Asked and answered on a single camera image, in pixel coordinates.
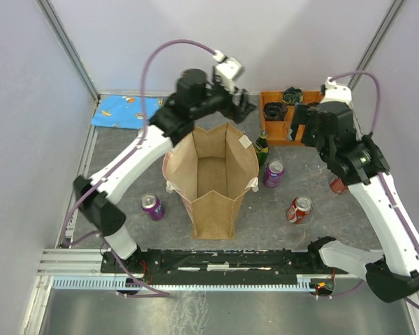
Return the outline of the green glass bottle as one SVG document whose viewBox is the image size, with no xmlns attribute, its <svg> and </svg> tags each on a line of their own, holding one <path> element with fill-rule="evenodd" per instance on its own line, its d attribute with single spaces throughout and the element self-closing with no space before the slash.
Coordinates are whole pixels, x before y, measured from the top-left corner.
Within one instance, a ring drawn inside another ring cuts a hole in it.
<svg viewBox="0 0 419 335">
<path fill-rule="evenodd" d="M 269 155 L 268 133 L 266 130 L 260 132 L 253 146 L 258 159 L 258 165 L 262 167 L 266 163 Z"/>
</svg>

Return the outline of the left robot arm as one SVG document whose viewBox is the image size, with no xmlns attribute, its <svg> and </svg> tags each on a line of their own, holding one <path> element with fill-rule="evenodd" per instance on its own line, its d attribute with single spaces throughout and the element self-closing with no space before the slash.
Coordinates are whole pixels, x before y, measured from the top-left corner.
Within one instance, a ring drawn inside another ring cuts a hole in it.
<svg viewBox="0 0 419 335">
<path fill-rule="evenodd" d="M 213 67 L 208 81 L 203 70 L 184 71 L 175 92 L 120 155 L 93 177 L 80 175 L 74 180 L 77 208 L 116 253 L 116 263 L 124 271 L 132 272 L 140 266 L 140 254 L 117 203 L 145 170 L 193 132 L 197 120 L 220 112 L 239 124 L 254 111 L 247 90 L 236 86 L 241 74 L 234 66 L 218 65 Z"/>
</svg>

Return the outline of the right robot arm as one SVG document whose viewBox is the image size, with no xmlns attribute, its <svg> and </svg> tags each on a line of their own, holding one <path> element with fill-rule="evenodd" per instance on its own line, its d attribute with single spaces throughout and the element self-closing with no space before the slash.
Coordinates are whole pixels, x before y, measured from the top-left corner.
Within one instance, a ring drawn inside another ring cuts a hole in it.
<svg viewBox="0 0 419 335">
<path fill-rule="evenodd" d="M 361 250 L 323 237 L 312 243 L 307 266 L 329 267 L 366 281 L 383 302 L 407 299 L 419 291 L 419 233 L 395 188 L 389 165 L 372 135 L 357 137 L 353 111 L 340 101 L 297 104 L 289 138 L 304 126 L 301 142 L 316 148 L 321 160 L 348 188 L 365 212 L 382 253 Z"/>
</svg>

